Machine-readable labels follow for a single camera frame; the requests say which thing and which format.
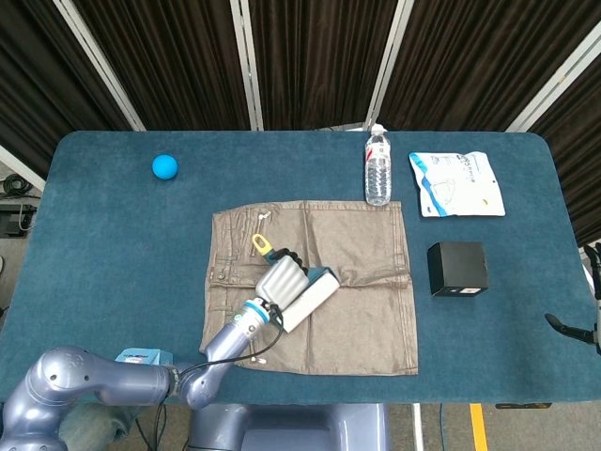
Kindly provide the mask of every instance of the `plastic bag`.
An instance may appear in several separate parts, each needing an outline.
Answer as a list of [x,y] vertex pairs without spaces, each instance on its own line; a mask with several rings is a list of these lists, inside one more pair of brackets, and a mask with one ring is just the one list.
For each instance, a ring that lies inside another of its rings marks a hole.
[[499,183],[483,152],[410,153],[422,216],[504,216]]

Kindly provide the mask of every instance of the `cable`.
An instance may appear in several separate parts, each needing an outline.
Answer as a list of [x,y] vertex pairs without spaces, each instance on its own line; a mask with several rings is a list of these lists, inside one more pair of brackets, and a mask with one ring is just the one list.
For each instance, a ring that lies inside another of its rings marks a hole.
[[30,197],[39,199],[38,195],[27,194],[34,187],[31,183],[21,177],[19,174],[10,174],[2,180],[3,193],[0,193],[0,199],[16,199],[19,197]]
[[[277,304],[272,303],[270,305],[270,307],[271,307],[271,312],[272,312],[271,322],[273,322],[276,326],[278,326],[279,330],[278,330],[277,336],[265,348],[263,348],[262,350],[260,350],[258,352],[254,352],[254,353],[248,354],[248,355],[243,355],[240,357],[233,357],[231,359],[216,360],[213,362],[204,362],[203,364],[193,365],[193,366],[190,366],[189,368],[184,369],[181,373],[179,373],[179,376],[181,378],[183,378],[186,374],[189,374],[190,372],[195,371],[196,369],[204,368],[205,366],[218,365],[218,364],[229,364],[232,362],[239,362],[241,360],[250,359],[250,358],[256,357],[257,355],[261,355],[261,354],[267,352],[268,350],[270,350],[271,348],[273,348],[275,346],[275,344],[282,337],[282,334],[284,333],[284,316],[282,315],[282,310],[280,310],[280,307]],[[138,430],[140,431],[140,435],[142,436],[142,440],[144,440],[144,443],[146,444],[146,451],[159,451],[159,445],[161,444],[162,435],[167,426],[167,407],[164,405],[165,399],[163,401],[161,401],[161,403],[159,404],[159,407],[157,408],[157,412],[154,416],[154,435],[153,435],[154,446],[152,446],[150,444],[150,441],[146,438],[146,435],[144,435],[144,432],[142,431],[142,427],[140,426],[140,422],[138,421],[138,419],[137,418],[135,419],[135,425],[138,427]],[[159,423],[160,423],[160,419],[161,419],[161,412],[163,412],[164,415],[163,415],[163,420],[162,420],[161,432],[159,432]],[[184,444],[182,450],[186,449],[186,446],[188,446],[188,440]]]
[[146,451],[147,450],[152,451],[152,446],[150,446],[150,442],[146,438],[146,435],[144,435],[144,432],[142,431],[142,427],[140,426],[140,422],[138,421],[137,418],[135,419],[135,425],[138,427],[138,431],[140,432],[140,435],[142,436],[142,440],[144,440],[144,443],[146,444]]
[[[145,433],[142,431],[142,426],[138,419],[135,419],[135,425],[138,427],[140,431],[140,435],[142,436],[142,440],[146,445],[146,451],[159,451],[159,446],[161,445],[162,435],[165,432],[165,428],[167,427],[167,406],[164,405],[165,400],[161,401],[161,404],[157,407],[157,411],[154,415],[154,435],[150,438],[147,438]],[[161,413],[163,413],[162,419],[162,427],[161,432],[159,432],[159,423],[161,419]]]
[[28,228],[23,228],[23,204],[21,204],[21,206],[19,207],[19,229],[23,232],[28,232],[32,228],[34,228],[33,224],[30,225]]
[[189,368],[184,369],[181,373],[179,373],[179,376],[183,379],[183,377],[185,375],[191,373],[192,371],[195,371],[196,369],[204,368],[205,366],[219,365],[219,364],[231,364],[233,362],[239,362],[241,360],[251,359],[251,358],[257,357],[257,356],[267,352],[271,348],[273,348],[275,346],[275,344],[282,337],[282,334],[284,333],[284,316],[282,315],[282,310],[280,310],[280,307],[276,303],[272,303],[270,306],[271,306],[272,311],[274,312],[274,315],[271,316],[271,322],[273,322],[276,326],[278,326],[279,331],[278,331],[277,336],[273,339],[273,341],[271,343],[269,343],[265,348],[263,348],[262,350],[259,350],[257,352],[254,352],[252,354],[242,355],[240,357],[233,357],[231,359],[215,360],[213,362],[204,362],[203,364],[192,365]]

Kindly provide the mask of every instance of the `black cube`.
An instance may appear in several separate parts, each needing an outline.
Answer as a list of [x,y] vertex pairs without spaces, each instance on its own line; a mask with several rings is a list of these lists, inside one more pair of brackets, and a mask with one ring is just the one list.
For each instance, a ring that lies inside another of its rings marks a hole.
[[428,249],[428,271],[434,296],[471,297],[488,288],[481,242],[437,242]]

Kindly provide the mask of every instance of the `curtain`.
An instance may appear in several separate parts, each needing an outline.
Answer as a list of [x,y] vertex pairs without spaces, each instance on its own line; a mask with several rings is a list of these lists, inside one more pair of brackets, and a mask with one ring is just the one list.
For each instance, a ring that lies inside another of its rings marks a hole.
[[396,0],[251,0],[266,130],[363,122]]
[[250,128],[229,2],[75,4],[148,129]]
[[578,245],[601,239],[601,56],[531,132],[551,148]]
[[130,127],[51,0],[4,0],[0,145],[45,177],[74,130]]
[[600,20],[598,0],[416,0],[379,121],[503,131]]

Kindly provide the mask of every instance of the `blue ball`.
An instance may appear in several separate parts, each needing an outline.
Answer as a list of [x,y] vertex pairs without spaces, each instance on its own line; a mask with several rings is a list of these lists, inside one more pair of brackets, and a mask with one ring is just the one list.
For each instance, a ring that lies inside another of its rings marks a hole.
[[169,180],[177,174],[177,160],[171,155],[163,153],[152,162],[152,172],[159,179]]

